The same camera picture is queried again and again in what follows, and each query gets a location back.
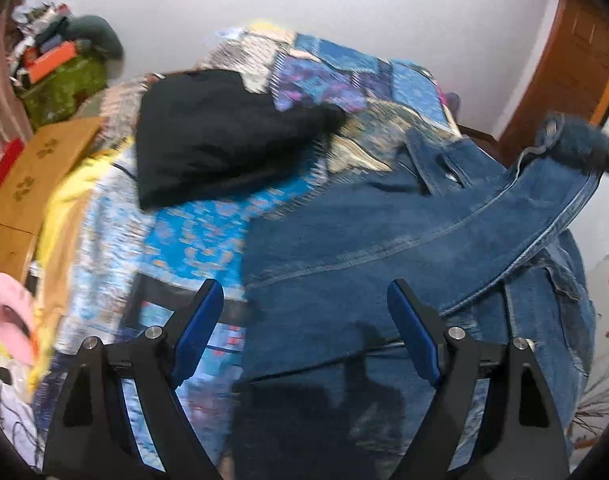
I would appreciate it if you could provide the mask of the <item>blue denim jacket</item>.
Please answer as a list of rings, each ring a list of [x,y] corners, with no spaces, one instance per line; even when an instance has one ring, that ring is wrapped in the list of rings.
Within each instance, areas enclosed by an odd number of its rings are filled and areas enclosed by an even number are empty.
[[[401,278],[449,326],[533,344],[563,425],[591,370],[595,311],[569,224],[607,136],[548,117],[504,167],[412,128],[389,172],[347,172],[250,224],[251,321],[230,448],[239,479],[384,479],[434,389],[386,301]]]

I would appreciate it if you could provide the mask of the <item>wooden door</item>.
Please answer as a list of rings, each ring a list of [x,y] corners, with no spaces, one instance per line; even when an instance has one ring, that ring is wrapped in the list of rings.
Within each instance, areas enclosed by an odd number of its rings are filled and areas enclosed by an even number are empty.
[[[609,109],[609,21],[591,0],[559,0],[549,38],[498,150],[510,165],[533,144],[545,115],[598,125]]]

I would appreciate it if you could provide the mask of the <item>blue patchwork quilt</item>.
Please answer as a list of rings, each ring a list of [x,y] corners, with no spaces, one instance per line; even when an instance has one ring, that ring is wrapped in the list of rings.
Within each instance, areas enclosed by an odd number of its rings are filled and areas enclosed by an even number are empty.
[[[384,170],[393,145],[416,119],[424,119],[437,139],[460,134],[433,75],[409,61],[383,60],[257,22],[230,32],[205,64],[239,73],[249,91],[268,93],[280,110],[304,102],[336,104],[350,114],[349,124],[328,151],[316,151],[283,182],[145,212],[136,199],[133,137],[152,78],[105,93],[104,143],[116,151],[106,160],[82,162],[70,174],[50,200],[39,240],[40,311],[62,312],[30,377],[40,438],[82,340],[95,335],[113,342],[126,335],[126,300],[138,274],[187,289],[214,278],[225,292],[224,319],[195,374],[178,389],[178,400],[209,457],[219,460],[242,373],[242,248],[249,222],[314,190],[334,172]]]

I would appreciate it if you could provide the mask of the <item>wooden folding lap table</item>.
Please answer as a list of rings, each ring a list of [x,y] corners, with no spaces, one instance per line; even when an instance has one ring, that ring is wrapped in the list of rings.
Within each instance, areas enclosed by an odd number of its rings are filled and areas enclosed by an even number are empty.
[[[80,162],[102,128],[90,117],[39,129],[0,188],[0,271],[24,282],[58,183]]]

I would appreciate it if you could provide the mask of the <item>red box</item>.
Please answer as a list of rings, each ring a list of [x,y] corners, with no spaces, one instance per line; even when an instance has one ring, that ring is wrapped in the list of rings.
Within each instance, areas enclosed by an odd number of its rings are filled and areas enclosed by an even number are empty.
[[[0,153],[0,188],[4,183],[9,171],[15,165],[16,160],[24,150],[24,141],[16,138],[9,141]]]

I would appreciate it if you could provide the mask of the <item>black folded garment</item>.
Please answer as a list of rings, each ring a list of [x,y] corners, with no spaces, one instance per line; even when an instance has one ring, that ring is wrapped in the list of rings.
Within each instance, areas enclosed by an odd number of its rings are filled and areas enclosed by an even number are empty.
[[[335,104],[278,110],[229,70],[195,70],[150,85],[135,129],[138,202],[144,210],[229,198],[291,177],[314,145],[339,131]]]

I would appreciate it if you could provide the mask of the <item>green patterned covered stand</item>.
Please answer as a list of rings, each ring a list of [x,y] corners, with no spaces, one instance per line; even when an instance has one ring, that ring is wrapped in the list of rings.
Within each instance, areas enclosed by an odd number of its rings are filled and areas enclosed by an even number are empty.
[[[31,127],[36,130],[69,119],[90,96],[107,84],[105,63],[95,56],[77,56],[21,92]]]

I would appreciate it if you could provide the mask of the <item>orange box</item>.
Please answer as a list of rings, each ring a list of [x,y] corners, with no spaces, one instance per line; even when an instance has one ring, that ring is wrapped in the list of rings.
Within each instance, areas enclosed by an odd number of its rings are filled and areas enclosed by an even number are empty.
[[[58,47],[54,47],[41,55],[29,66],[29,81],[35,84],[51,72],[54,72],[62,64],[75,58],[77,54],[76,44],[72,41],[64,41]]]

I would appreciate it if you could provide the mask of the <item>dark green cushion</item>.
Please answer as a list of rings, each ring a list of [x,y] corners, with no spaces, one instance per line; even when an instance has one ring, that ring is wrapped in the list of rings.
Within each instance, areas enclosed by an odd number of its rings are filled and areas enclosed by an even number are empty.
[[[105,20],[97,15],[68,18],[62,38],[70,41],[88,40],[91,47],[110,60],[122,60],[124,49],[118,35]]]

